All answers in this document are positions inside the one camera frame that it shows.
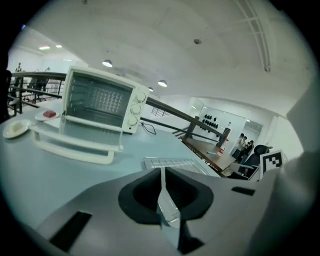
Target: light blue countertop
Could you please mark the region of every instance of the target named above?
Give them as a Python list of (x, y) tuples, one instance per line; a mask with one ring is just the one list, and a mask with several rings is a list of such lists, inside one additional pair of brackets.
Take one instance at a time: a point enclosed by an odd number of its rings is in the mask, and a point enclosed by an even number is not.
[(219, 177), (172, 133), (156, 130), (156, 135), (138, 127), (136, 134), (123, 134), (123, 152), (113, 162), (100, 165), (68, 159), (37, 148), (27, 131), (6, 139), (4, 127), (17, 119), (33, 122), (35, 108), (0, 125), (1, 189), (16, 218), (36, 228), (46, 217), (83, 190), (135, 172), (144, 171), (144, 157), (196, 159), (213, 176)]

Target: white wall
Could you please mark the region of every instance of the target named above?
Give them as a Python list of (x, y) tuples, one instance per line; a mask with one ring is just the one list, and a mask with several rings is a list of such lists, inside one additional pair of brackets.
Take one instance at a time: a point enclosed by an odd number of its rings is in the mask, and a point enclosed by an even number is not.
[(39, 70), (42, 66), (42, 55), (35, 51), (22, 47), (13, 47), (9, 51), (9, 61), (7, 69), (14, 73), (18, 64), (21, 63), (21, 69), (27, 72)]
[(280, 116), (268, 146), (273, 147), (270, 152), (282, 150), (288, 160), (297, 158), (304, 152), (298, 135), (291, 123)]
[(257, 107), (235, 103), (233, 101), (208, 98), (199, 98), (199, 100), (209, 108), (228, 112), (262, 125), (263, 128), (260, 136), (254, 141), (254, 144), (264, 145), (267, 142), (266, 138), (275, 113)]
[[(229, 141), (225, 147), (225, 152), (230, 154), (232, 149), (234, 148), (240, 133), (242, 132), (245, 123), (246, 123), (246, 119), (238, 116), (238, 115), (234, 115), (232, 113), (228, 113), (228, 112), (224, 112), (224, 111), (220, 111), (217, 109), (212, 109), (212, 108), (204, 108), (200, 114), (200, 121), (207, 120), (205, 118), (205, 115), (210, 115), (212, 116), (212, 119), (209, 120), (209, 122), (213, 122), (218, 124), (218, 128), (216, 129), (218, 132), (223, 133), (225, 128), (228, 126), (229, 122), (231, 122), (231, 132), (229, 134)], [(205, 136), (207, 138), (213, 139), (213, 140), (219, 140), (219, 138), (212, 132), (208, 132), (207, 130), (203, 130), (202, 128), (196, 126), (194, 128), (194, 133), (195, 134), (199, 134), (202, 136)], [(204, 139), (201, 137), (193, 137), (196, 140), (199, 141), (205, 141), (208, 143), (212, 143), (213, 145), (216, 145), (217, 143), (214, 141), (211, 141), (209, 139)]]
[(45, 54), (42, 58), (41, 70), (39, 71), (45, 71), (46, 68), (50, 67), (51, 72), (67, 73), (71, 65), (76, 65), (78, 63), (84, 62), (64, 49), (62, 53)]
[(51, 72), (67, 73), (71, 65), (86, 65), (81, 59), (65, 49), (61, 50), (61, 53), (41, 54), (26, 47), (14, 46), (9, 51), (8, 70), (12, 73), (15, 72), (19, 62), (22, 70), (27, 72), (35, 72), (36, 70), (44, 72), (50, 67)]

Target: white ceiling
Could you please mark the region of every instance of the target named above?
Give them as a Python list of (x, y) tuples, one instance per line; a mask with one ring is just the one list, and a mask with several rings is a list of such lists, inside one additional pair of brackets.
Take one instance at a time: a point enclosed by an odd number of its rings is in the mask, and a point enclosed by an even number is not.
[(317, 70), (293, 24), (266, 0), (60, 0), (28, 25), (156, 95), (219, 97), (281, 115)]
[[(25, 26), (24, 29), (20, 32), (14, 42), (15, 46), (26, 48), (29, 51), (33, 51), (39, 55), (46, 55), (46, 54), (65, 54), (68, 51), (64, 48), (57, 48), (57, 43), (50, 38), (46, 37), (42, 33), (34, 30), (29, 26)], [(40, 47), (49, 46), (50, 49), (48, 50), (40, 50)]]

